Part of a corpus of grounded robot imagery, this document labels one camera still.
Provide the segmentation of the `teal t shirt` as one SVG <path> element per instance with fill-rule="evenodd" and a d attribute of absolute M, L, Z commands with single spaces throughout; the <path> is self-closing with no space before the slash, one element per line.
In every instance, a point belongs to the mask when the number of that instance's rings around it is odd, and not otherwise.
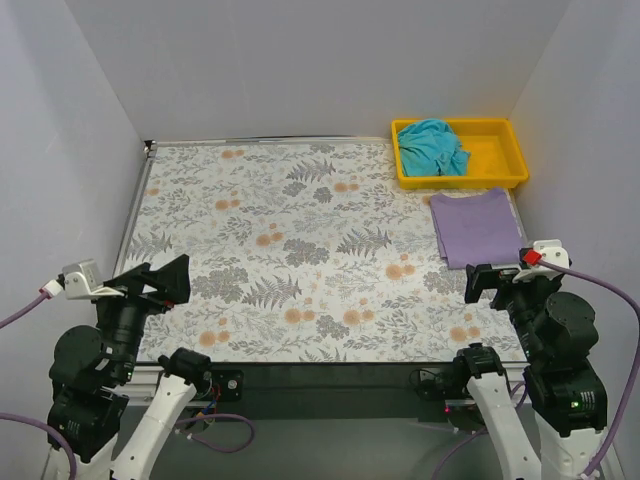
<path fill-rule="evenodd" d="M 397 135 L 407 177 L 465 176 L 471 154 L 452 127 L 435 118 L 413 122 Z"/>

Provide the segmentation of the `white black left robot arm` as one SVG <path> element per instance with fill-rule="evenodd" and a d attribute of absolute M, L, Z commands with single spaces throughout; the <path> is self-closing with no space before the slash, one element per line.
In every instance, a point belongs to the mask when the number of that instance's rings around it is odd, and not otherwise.
<path fill-rule="evenodd" d="M 107 281 L 85 260 L 64 267 L 58 281 L 67 299 L 95 306 L 97 323 L 67 330 L 55 345 L 49 442 L 68 454 L 72 479 L 146 479 L 182 410 L 213 386 L 207 356 L 180 348 L 161 357 L 151 404 L 121 453 L 113 453 L 129 403 L 115 390 L 133 377 L 147 318 L 189 302 L 189 257 L 158 269 L 142 263 Z"/>

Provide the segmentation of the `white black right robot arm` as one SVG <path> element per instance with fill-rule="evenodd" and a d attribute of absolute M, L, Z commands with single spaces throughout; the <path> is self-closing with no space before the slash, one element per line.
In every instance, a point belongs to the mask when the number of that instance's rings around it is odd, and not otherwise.
<path fill-rule="evenodd" d="M 595 312 L 583 298 L 561 289 L 561 280 L 489 264 L 466 268 L 464 300 L 496 292 L 492 309 L 505 311 L 528 365 L 524 384 L 536 413 L 541 449 L 535 451 L 510 397 L 506 370 L 491 347 L 458 351 L 452 383 L 474 400 L 505 479 L 581 479 L 607 425 L 607 394 L 588 355 L 597 343 Z"/>

